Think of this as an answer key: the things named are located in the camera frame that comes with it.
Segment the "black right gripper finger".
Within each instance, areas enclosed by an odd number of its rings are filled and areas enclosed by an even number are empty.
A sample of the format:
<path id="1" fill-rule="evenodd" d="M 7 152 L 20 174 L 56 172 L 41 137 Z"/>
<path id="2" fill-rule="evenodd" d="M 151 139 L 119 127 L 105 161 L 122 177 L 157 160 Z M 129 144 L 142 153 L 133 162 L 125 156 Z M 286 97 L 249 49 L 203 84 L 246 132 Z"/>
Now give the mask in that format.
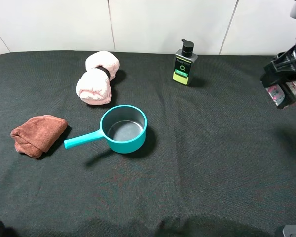
<path id="1" fill-rule="evenodd" d="M 264 67 L 265 73 L 260 81 L 263 87 L 271 87 L 276 84 L 288 82 L 289 73 L 286 70 L 279 69 L 275 64 L 269 63 Z"/>

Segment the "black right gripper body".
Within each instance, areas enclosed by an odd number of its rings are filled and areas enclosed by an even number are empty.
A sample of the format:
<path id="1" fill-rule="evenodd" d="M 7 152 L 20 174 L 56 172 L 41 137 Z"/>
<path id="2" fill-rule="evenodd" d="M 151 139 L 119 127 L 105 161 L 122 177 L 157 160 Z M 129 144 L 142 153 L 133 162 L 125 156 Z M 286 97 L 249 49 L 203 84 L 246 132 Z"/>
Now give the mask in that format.
<path id="1" fill-rule="evenodd" d="M 293 81 L 296 75 L 296 42 L 295 45 L 286 52 L 279 53 L 273 60 L 275 74 L 288 77 Z"/>

